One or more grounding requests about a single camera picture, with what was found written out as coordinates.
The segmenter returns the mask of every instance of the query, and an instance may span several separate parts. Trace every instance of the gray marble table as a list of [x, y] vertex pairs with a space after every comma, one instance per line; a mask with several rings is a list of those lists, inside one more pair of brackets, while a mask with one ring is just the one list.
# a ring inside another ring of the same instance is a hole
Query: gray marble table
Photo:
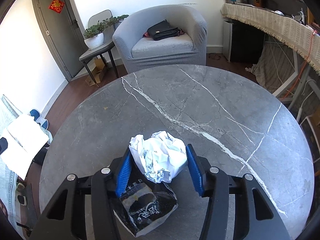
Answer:
[[[67, 118], [44, 160], [40, 208], [70, 173], [93, 175], [124, 154], [131, 137], [166, 130], [230, 175], [253, 174], [295, 239], [314, 190], [307, 141], [290, 112], [268, 91], [212, 67], [171, 65], [129, 74], [104, 86]], [[171, 183], [179, 207], [141, 239], [199, 238], [208, 199], [194, 191], [188, 169]], [[230, 195], [227, 239], [233, 234]], [[87, 234], [92, 239], [88, 215]], [[122, 239], [133, 239], [121, 225]]]

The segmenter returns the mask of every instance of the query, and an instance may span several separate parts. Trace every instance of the silver screw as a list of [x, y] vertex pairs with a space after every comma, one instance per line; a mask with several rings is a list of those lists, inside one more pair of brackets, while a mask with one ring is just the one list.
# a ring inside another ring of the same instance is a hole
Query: silver screw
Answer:
[[244, 176], [247, 180], [253, 180], [253, 176], [251, 174], [246, 174]]
[[74, 180], [75, 178], [76, 178], [76, 176], [74, 174], [69, 174], [67, 176], [67, 180], [70, 180], [70, 181]]
[[210, 168], [210, 172], [212, 173], [218, 173], [219, 172], [219, 169], [217, 167], [211, 167]]
[[103, 174], [108, 174], [110, 171], [111, 171], [111, 170], [110, 170], [109, 168], [103, 168], [103, 169], [101, 170], [101, 173], [103, 173]]

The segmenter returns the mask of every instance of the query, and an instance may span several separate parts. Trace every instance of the seat cushion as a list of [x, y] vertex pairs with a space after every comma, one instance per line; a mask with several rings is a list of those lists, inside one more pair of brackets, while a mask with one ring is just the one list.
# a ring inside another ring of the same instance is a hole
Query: seat cushion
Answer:
[[133, 58], [161, 56], [180, 52], [190, 52], [193, 49], [193, 41], [188, 34], [177, 37], [154, 41], [153, 38], [143, 37], [133, 46], [131, 54]]

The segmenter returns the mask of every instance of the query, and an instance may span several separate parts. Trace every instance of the crumpled paper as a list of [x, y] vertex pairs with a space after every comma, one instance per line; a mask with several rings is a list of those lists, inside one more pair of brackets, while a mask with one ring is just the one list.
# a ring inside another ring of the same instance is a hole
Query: crumpled paper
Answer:
[[186, 146], [166, 131], [132, 137], [129, 149], [139, 170], [154, 183], [170, 183], [187, 164]]

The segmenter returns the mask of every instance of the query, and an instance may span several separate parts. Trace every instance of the door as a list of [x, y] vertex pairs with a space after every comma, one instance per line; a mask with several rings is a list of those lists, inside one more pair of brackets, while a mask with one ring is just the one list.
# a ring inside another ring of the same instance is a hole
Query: door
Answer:
[[46, 35], [59, 54], [65, 70], [75, 77], [83, 68], [79, 57], [88, 49], [72, 11], [70, 0], [60, 0], [65, 4], [60, 13], [49, 9], [53, 0], [37, 0], [37, 5], [47, 29]]

